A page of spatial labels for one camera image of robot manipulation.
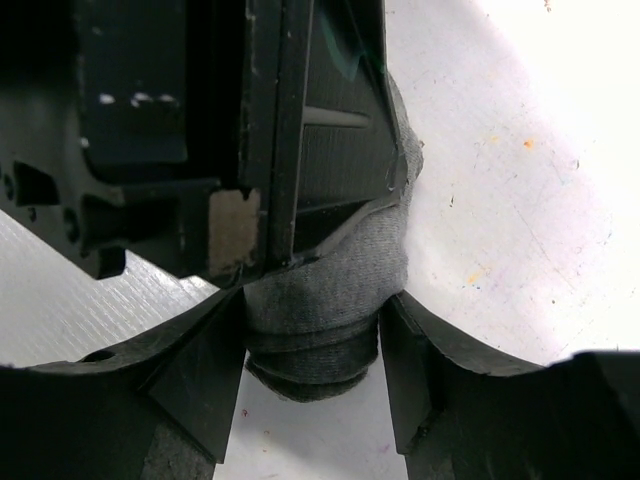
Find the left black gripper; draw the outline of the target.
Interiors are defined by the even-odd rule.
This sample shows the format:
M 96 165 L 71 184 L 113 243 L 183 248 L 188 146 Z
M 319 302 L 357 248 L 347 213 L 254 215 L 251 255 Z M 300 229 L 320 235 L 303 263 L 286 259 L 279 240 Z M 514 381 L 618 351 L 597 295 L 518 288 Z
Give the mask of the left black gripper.
M 1 209 L 96 279 L 264 272 L 280 5 L 5 1 Z

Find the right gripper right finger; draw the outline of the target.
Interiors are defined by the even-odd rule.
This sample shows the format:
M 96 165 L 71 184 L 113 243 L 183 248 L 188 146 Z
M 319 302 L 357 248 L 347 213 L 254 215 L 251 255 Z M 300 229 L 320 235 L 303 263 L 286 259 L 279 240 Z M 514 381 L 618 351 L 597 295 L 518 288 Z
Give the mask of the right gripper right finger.
M 408 293 L 380 311 L 397 451 L 410 479 L 635 479 L 639 356 L 547 367 L 492 348 Z

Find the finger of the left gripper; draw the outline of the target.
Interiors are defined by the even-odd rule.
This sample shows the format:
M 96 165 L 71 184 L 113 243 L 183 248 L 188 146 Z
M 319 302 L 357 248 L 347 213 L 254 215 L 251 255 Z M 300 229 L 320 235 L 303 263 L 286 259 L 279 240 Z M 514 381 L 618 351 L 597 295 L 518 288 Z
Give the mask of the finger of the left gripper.
M 291 268 L 404 189 L 383 2 L 284 2 L 278 74 L 267 253 Z

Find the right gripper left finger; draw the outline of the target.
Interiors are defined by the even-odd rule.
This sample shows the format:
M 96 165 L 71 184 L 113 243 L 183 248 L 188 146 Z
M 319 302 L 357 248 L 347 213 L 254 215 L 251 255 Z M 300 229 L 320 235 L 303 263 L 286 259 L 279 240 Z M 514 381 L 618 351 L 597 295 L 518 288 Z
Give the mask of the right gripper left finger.
M 77 362 L 1 369 L 5 479 L 210 479 L 245 350 L 244 295 L 196 307 Z

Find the grey striped sock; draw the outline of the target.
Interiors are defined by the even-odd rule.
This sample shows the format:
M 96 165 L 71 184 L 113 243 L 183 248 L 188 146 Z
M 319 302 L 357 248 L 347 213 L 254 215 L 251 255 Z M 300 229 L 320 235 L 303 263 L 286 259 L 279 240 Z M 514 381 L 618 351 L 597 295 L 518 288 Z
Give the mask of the grey striped sock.
M 339 396 L 378 356 L 378 313 L 408 278 L 405 239 L 414 184 L 423 167 L 397 84 L 390 90 L 407 181 L 400 202 L 375 212 L 326 257 L 245 287 L 247 370 L 296 402 Z

